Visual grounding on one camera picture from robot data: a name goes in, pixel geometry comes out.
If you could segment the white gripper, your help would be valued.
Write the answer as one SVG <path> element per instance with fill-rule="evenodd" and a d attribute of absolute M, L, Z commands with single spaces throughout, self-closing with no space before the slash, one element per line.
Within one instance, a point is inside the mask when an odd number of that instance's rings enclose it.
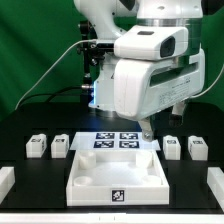
<path fill-rule="evenodd" d="M 199 93 L 204 86 L 205 54 L 189 58 L 189 64 L 175 75 L 172 59 L 157 62 L 121 59 L 114 73 L 114 107 L 120 117 L 139 121 L 142 138 L 154 139 L 148 119 L 161 110 L 173 106 L 169 116 L 171 127 L 180 127 L 186 103 L 183 101 Z"/>

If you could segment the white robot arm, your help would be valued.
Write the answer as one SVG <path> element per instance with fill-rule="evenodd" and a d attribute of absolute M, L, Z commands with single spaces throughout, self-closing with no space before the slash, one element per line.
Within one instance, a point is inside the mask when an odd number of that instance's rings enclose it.
<path fill-rule="evenodd" d="M 89 107 L 139 123 L 153 139 L 151 116 L 203 89 L 202 0 L 73 0 L 94 31 L 92 60 L 100 64 Z"/>

